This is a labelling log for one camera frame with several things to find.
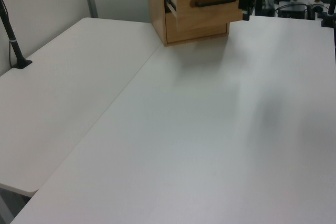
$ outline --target black handle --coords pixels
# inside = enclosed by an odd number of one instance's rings
[[[236,2],[237,0],[221,0],[221,1],[215,1],[215,2],[209,2],[209,3],[200,3],[196,1],[195,5],[197,7],[206,7],[206,6],[212,6],[212,5],[221,5],[221,4],[228,4]]]

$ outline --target table surface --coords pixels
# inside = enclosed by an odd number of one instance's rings
[[[334,223],[333,45],[267,17],[161,45],[13,224]]]
[[[86,18],[1,76],[0,187],[32,196],[160,44],[151,24]]]

